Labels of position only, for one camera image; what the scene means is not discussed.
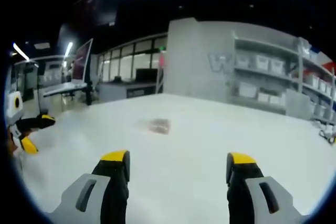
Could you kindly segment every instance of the white tabletop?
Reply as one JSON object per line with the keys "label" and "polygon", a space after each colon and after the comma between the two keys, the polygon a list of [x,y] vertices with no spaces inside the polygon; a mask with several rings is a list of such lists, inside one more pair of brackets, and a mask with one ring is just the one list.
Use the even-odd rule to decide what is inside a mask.
{"label": "white tabletop", "polygon": [[[168,135],[144,122],[171,122]],[[336,171],[336,147],[311,122],[278,114],[160,94],[68,111],[34,133],[39,154],[24,157],[24,181],[35,202],[51,212],[62,192],[92,172],[105,153],[131,153],[127,223],[228,223],[228,152],[256,159],[309,214]]]}

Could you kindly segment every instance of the warehouse shelf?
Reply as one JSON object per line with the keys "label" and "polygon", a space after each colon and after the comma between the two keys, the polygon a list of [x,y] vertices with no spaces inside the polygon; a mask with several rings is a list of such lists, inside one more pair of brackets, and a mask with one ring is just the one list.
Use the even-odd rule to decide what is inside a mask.
{"label": "warehouse shelf", "polygon": [[333,74],[326,68],[324,68],[323,66],[317,64],[316,62],[312,61],[311,59],[307,59],[305,57],[302,58],[303,64],[306,65],[307,67],[310,67],[314,70],[317,70],[319,72],[322,72],[324,74],[326,74],[329,77],[332,77]]}
{"label": "warehouse shelf", "polygon": [[246,71],[246,72],[255,73],[255,74],[262,74],[264,76],[270,76],[270,77],[273,77],[273,78],[286,80],[286,81],[290,81],[290,82],[293,82],[293,83],[298,83],[299,82],[299,80],[297,78],[292,78],[292,77],[289,77],[289,76],[285,76],[284,74],[280,75],[280,74],[275,74],[275,73],[272,73],[272,72],[269,72],[269,71],[262,71],[262,70],[253,69],[253,68],[244,68],[244,67],[239,67],[239,66],[235,66],[235,69],[238,70],[238,71]]}
{"label": "warehouse shelf", "polygon": [[313,115],[311,119],[321,121],[322,123],[329,123],[329,124],[335,125],[335,122],[333,120],[329,120],[329,119],[323,118],[321,116]]}
{"label": "warehouse shelf", "polygon": [[232,96],[232,101],[236,105],[248,106],[259,110],[273,111],[280,114],[286,113],[286,108],[282,105],[272,104],[269,102],[260,102],[254,98]]}
{"label": "warehouse shelf", "polygon": [[321,95],[321,96],[326,97],[326,98],[328,98],[329,100],[331,100],[331,96],[330,96],[330,95],[327,95],[326,93],[322,92],[321,90],[314,88],[312,85],[309,85],[309,84],[306,84],[306,83],[303,83],[302,85],[303,85],[305,88],[314,91],[314,92],[317,93],[318,95]]}
{"label": "warehouse shelf", "polygon": [[235,44],[237,49],[257,51],[271,55],[283,56],[291,60],[293,60],[293,57],[296,57],[296,59],[298,59],[300,56],[299,53],[294,50],[253,39],[236,38]]}

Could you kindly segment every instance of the yellow robot part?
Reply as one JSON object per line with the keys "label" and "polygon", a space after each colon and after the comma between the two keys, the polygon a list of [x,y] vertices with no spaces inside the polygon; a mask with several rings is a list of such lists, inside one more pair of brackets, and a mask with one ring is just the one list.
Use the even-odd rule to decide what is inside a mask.
{"label": "yellow robot part", "polygon": [[53,117],[50,116],[50,115],[42,115],[42,119],[50,119],[50,120],[55,121],[55,118],[53,118]]}
{"label": "yellow robot part", "polygon": [[22,148],[25,150],[28,154],[37,154],[38,149],[35,147],[35,145],[31,142],[31,140],[27,137],[24,137],[21,140]]}
{"label": "yellow robot part", "polygon": [[104,161],[123,161],[124,155],[127,152],[127,150],[122,150],[118,152],[110,152],[100,158],[100,160]]}
{"label": "yellow robot part", "polygon": [[246,155],[246,154],[242,154],[242,153],[238,153],[238,152],[230,152],[230,154],[233,157],[233,163],[234,164],[252,164],[252,163],[256,163],[256,161]]}

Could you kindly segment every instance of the glass wall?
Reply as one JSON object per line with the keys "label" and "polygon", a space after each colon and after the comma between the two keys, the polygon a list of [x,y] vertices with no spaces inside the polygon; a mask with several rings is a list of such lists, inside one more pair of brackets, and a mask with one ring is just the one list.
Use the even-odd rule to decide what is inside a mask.
{"label": "glass wall", "polygon": [[122,80],[131,78],[132,55],[122,57],[120,60],[120,77]]}
{"label": "glass wall", "polygon": [[104,65],[103,65],[103,78],[102,81],[109,81],[110,80],[110,58],[111,58],[111,52],[107,52],[104,55]]}
{"label": "glass wall", "polygon": [[112,81],[120,76],[123,81],[136,78],[139,68],[158,68],[159,48],[166,47],[167,37],[145,39],[102,54],[102,81]]}
{"label": "glass wall", "polygon": [[149,54],[139,54],[134,55],[133,63],[133,78],[136,78],[137,68],[149,68],[151,62],[151,55]]}
{"label": "glass wall", "polygon": [[112,81],[116,76],[119,75],[119,59],[120,58],[120,49],[116,49],[112,52],[112,60],[110,63],[110,81]]}

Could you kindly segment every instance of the white storage bin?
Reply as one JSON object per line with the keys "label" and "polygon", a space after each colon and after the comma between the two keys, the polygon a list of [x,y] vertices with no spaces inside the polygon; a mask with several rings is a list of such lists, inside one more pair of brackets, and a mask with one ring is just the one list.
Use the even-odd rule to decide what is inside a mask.
{"label": "white storage bin", "polygon": [[258,93],[258,101],[259,102],[268,102],[269,101],[269,94],[259,92]]}
{"label": "white storage bin", "polygon": [[276,95],[270,95],[269,96],[269,103],[276,104],[276,105],[281,105],[281,99],[280,97]]}
{"label": "white storage bin", "polygon": [[236,65],[241,68],[248,68],[249,67],[249,57],[246,55],[237,55],[236,58]]}
{"label": "white storage bin", "polygon": [[270,60],[270,71],[275,74],[284,74],[285,63],[281,60],[271,59]]}
{"label": "white storage bin", "polygon": [[326,92],[326,94],[328,95],[328,96],[331,96],[331,85],[329,84],[329,83],[326,83],[326,85],[325,85],[325,92]]}
{"label": "white storage bin", "polygon": [[319,80],[319,90],[325,93],[326,87],[327,87],[326,82],[320,79]]}
{"label": "white storage bin", "polygon": [[256,69],[268,71],[269,58],[262,55],[256,55]]}
{"label": "white storage bin", "polygon": [[320,117],[324,117],[324,113],[325,113],[325,110],[326,110],[326,107],[325,106],[322,106],[322,105],[319,105],[320,109],[318,110],[318,115],[317,116],[320,116]]}
{"label": "white storage bin", "polygon": [[319,80],[317,76],[313,74],[309,74],[305,76],[305,83],[311,85],[313,88],[318,89],[319,88]]}
{"label": "white storage bin", "polygon": [[309,110],[311,114],[314,114],[316,103],[310,101]]}
{"label": "white storage bin", "polygon": [[256,86],[245,82],[241,82],[239,84],[239,96],[254,98],[256,96],[256,93],[257,93]]}

